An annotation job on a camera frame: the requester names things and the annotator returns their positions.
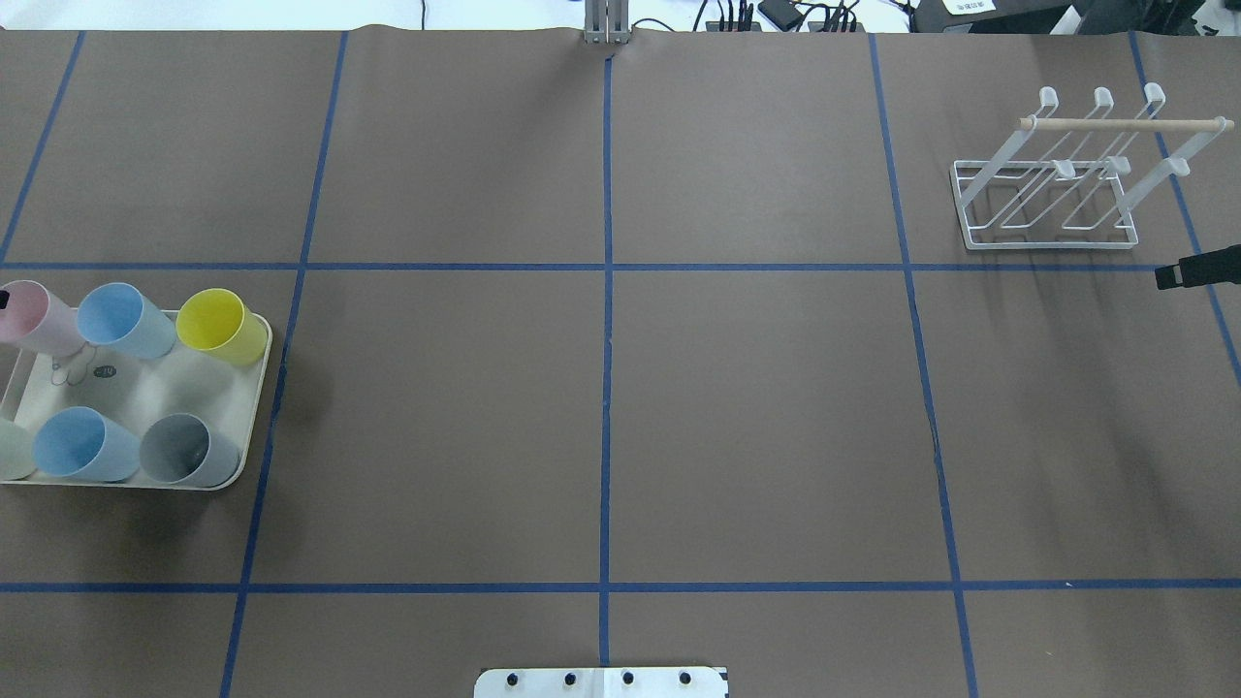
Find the light blue cup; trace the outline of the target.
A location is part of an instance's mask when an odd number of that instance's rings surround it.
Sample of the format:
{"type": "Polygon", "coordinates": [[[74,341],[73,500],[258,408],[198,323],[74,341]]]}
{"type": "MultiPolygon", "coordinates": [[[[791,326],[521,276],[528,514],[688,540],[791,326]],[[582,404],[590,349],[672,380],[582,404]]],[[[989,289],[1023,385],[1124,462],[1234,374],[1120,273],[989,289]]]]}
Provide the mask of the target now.
{"type": "Polygon", "coordinates": [[[84,296],[76,325],[88,343],[144,361],[168,355],[177,342],[174,320],[124,282],[102,284],[84,296]]]}
{"type": "Polygon", "coordinates": [[[58,411],[34,437],[34,461],[45,474],[84,482],[119,482],[137,474],[141,438],[94,409],[58,411]]]}

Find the pink plastic cup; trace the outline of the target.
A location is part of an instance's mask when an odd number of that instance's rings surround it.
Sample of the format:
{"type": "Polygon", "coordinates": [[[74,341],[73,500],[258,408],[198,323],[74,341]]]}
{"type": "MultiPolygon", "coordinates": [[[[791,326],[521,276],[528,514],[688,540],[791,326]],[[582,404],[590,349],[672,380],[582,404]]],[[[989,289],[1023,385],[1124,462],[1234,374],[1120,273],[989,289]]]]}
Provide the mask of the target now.
{"type": "Polygon", "coordinates": [[[77,310],[37,281],[2,286],[1,342],[52,356],[72,355],[87,344],[77,310]]]}

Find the yellow plastic cup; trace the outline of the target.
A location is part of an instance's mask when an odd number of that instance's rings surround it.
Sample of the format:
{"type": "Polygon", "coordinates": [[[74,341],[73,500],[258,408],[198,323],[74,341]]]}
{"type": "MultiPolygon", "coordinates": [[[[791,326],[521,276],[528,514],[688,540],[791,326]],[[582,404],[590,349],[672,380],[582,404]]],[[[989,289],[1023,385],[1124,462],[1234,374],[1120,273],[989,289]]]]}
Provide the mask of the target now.
{"type": "Polygon", "coordinates": [[[182,345],[238,366],[261,361],[271,330],[235,292],[208,288],[186,301],[175,318],[182,345]]]}

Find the grey plastic cup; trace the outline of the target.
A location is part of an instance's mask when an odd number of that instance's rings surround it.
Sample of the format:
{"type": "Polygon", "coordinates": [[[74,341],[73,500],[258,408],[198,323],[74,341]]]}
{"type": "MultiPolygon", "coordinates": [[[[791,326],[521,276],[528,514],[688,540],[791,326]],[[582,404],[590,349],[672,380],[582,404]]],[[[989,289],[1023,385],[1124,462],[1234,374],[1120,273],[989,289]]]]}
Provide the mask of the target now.
{"type": "Polygon", "coordinates": [[[143,433],[139,468],[159,486],[213,488],[240,469],[240,446],[196,415],[172,414],[143,433]]]}

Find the light blue cup front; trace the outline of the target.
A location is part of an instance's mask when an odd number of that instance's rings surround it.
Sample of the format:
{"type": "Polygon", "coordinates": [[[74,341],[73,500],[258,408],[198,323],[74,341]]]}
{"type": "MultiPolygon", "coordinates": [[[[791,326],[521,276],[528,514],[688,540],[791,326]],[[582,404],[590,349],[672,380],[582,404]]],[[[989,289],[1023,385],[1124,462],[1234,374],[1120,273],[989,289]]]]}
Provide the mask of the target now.
{"type": "Polygon", "coordinates": [[[84,482],[119,482],[137,474],[141,438],[94,409],[58,411],[34,437],[34,461],[45,474],[84,482]]]}

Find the metal mounting plate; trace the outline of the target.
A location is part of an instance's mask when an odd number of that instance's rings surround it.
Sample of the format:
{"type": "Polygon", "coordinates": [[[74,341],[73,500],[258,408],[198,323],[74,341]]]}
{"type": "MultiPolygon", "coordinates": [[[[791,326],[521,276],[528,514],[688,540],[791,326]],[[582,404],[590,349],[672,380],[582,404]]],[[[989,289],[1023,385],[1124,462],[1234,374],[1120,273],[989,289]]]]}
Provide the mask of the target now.
{"type": "Polygon", "coordinates": [[[474,697],[728,697],[727,669],[709,666],[486,669],[474,697]]]}

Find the white plastic tray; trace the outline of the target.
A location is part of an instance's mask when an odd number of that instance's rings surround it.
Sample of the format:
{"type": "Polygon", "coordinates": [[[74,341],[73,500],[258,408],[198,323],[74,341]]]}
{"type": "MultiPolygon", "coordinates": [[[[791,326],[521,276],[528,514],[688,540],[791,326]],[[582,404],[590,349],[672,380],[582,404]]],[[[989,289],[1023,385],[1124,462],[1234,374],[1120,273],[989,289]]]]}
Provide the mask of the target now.
{"type": "Polygon", "coordinates": [[[217,361],[182,345],[155,361],[103,348],[61,363],[35,351],[15,350],[12,366],[2,370],[2,419],[34,433],[58,411],[87,406],[141,437],[163,417],[194,414],[240,451],[235,471],[208,487],[223,491],[244,471],[266,391],[273,332],[266,317],[257,320],[263,330],[261,359],[246,366],[217,361]]]}

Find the aluminium frame post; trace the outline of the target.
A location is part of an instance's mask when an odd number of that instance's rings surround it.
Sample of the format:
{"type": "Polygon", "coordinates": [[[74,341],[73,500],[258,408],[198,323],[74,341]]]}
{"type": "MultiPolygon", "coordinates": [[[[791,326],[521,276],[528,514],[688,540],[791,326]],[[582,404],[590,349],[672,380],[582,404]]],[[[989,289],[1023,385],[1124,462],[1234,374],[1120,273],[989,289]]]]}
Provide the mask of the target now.
{"type": "Polygon", "coordinates": [[[585,1],[585,43],[624,45],[632,37],[628,0],[585,1]]]}

